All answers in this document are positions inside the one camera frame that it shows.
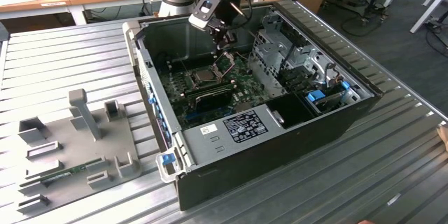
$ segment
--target metal slatted table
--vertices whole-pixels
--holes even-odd
[[[82,87],[89,108],[125,104],[144,173],[140,178],[28,219],[29,223],[445,223],[448,153],[434,128],[446,119],[296,2],[280,2],[353,68],[386,92],[344,136],[228,194],[180,212],[160,180],[157,145],[125,53],[121,23],[13,34],[1,48],[0,216],[16,212],[24,146],[10,123],[70,116],[66,91]]]

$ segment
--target black side panel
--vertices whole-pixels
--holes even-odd
[[[378,101],[372,97],[354,106],[278,136],[250,149],[217,161],[177,179],[180,209],[186,210],[214,196],[237,188],[308,152],[334,141],[352,123]]]

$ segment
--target barcode label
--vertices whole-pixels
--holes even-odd
[[[53,6],[53,5],[66,5],[65,2],[53,2],[53,3],[44,3],[44,4],[40,4],[41,6]]]

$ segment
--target white label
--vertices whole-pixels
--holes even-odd
[[[208,134],[213,131],[217,131],[216,125],[213,125],[213,124],[201,128],[202,135],[205,135],[205,134]]]
[[[41,6],[53,6],[53,5],[66,5],[65,2],[53,2],[53,3],[44,3],[44,4],[40,4]]]

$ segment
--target blue latch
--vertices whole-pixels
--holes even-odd
[[[308,99],[313,102],[325,97],[325,94],[321,90],[314,90],[308,93]]]
[[[149,98],[149,104],[153,104],[153,103],[156,103],[156,97],[154,97],[154,95],[153,94],[150,94],[150,96],[149,96],[150,98]]]
[[[174,153],[169,153],[161,156],[162,158],[162,165],[168,165],[176,161]]]
[[[346,81],[342,81],[342,88],[346,90],[350,87],[349,83]]]

